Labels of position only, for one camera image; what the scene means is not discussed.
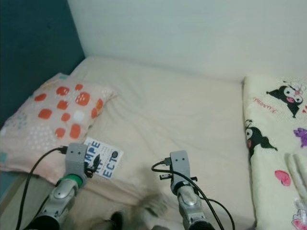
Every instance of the pink pillowcase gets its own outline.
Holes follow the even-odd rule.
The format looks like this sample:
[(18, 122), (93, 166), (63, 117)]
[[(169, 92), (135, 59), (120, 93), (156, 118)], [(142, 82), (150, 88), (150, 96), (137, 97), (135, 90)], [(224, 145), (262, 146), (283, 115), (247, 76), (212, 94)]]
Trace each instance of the pink pillowcase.
[[(113, 89), (57, 74), (45, 82), (0, 131), (0, 169), (30, 172), (45, 152), (83, 142)], [(35, 174), (56, 183), (65, 173), (65, 155), (45, 157)]]

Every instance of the cartoon print blanket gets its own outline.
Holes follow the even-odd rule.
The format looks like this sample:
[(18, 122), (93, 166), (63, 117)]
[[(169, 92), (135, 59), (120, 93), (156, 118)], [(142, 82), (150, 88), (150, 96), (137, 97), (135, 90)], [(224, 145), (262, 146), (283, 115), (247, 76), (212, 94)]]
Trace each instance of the cartoon print blanket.
[(307, 230), (307, 82), (244, 80), (258, 230)]

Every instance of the white blanket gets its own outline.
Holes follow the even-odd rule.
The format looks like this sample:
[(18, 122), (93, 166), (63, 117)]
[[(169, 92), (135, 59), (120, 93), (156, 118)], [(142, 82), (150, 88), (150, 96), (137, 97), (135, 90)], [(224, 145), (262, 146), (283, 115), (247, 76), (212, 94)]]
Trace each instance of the white blanket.
[[(159, 187), (176, 204), (170, 181), (160, 181), (150, 167), (172, 151), (186, 150), (191, 176), (198, 177), (197, 183), (208, 197), (228, 208), (236, 229), (253, 226), (240, 83), (95, 57), (87, 58), (71, 76), (118, 92), (88, 136), (118, 147), (124, 154), (111, 181), (95, 176), (88, 181), (88, 189), (135, 204)], [(226, 213), (213, 206), (225, 229), (231, 229)], [(215, 225), (206, 204), (204, 210)], [(176, 220), (182, 221), (177, 206), (173, 211)]]
[(304, 82), (288, 81), (252, 76), (244, 82), (244, 116), (258, 230), (302, 228), (294, 223), (299, 211), (295, 201), (304, 198), (300, 194), (306, 192), (302, 175), (307, 164), (301, 163), (307, 153), (307, 92)]

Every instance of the red polka dot pattern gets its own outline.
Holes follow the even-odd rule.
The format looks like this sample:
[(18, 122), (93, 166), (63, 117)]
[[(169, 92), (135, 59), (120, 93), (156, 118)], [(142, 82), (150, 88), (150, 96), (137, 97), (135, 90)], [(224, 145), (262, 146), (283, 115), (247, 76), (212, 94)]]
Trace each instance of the red polka dot pattern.
[(80, 136), (81, 133), (81, 127), (78, 124), (73, 124), (71, 126), (71, 133), (70, 133), (70, 137), (72, 139), (78, 139), (78, 137)]
[(69, 88), (65, 86), (60, 86), (57, 89), (57, 95), (65, 96), (68, 94), (68, 92), (69, 92)]
[(60, 100), (58, 105), (57, 105), (57, 108), (62, 109), (62, 110), (67, 109), (67, 107), (68, 107), (68, 102), (65, 101), (65, 100)]
[(96, 109), (100, 112), (103, 105), (104, 105), (103, 101), (99, 98), (97, 103), (96, 103)]
[(62, 139), (65, 135), (65, 129), (64, 128), (57, 128), (55, 135), (58, 139)]
[(71, 115), (68, 113), (64, 113), (62, 115), (61, 121), (68, 121), (70, 119)]
[(81, 84), (77, 84), (76, 87), (75, 87), (75, 90), (81, 90), (83, 88), (83, 85)]
[(45, 120), (48, 120), (50, 118), (51, 114), (52, 114), (52, 111), (50, 109), (42, 109), (39, 112), (38, 117), (45, 119)]
[(81, 106), (86, 106), (90, 101), (90, 94), (87, 92), (80, 93), (76, 98), (76, 103)]
[(34, 101), (36, 101), (36, 102), (41, 102), (41, 101), (45, 100), (46, 97), (47, 97), (47, 94), (42, 93), (42, 94), (36, 96), (36, 97), (34, 98)]
[(92, 109), (92, 119), (95, 119), (97, 117), (97, 109)]

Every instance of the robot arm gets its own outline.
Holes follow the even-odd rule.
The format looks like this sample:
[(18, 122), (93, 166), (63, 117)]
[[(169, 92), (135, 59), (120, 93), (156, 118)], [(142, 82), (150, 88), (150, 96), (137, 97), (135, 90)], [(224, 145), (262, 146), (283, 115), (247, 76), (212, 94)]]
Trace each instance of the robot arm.
[(92, 177), (100, 159), (94, 165), (84, 164), (87, 146), (71, 143), (65, 158), (66, 172), (51, 191), (45, 205), (25, 230), (59, 230), (73, 206), (78, 190), (86, 185), (87, 178)]
[[(188, 154), (185, 151), (171, 152), (170, 158), (164, 161), (170, 169), (184, 174), (190, 178)], [(194, 187), (176, 174), (161, 175), (160, 179), (171, 178), (171, 190), (178, 198), (179, 212), (183, 218), (185, 230), (214, 230), (201, 208), (201, 199), (196, 194)]]

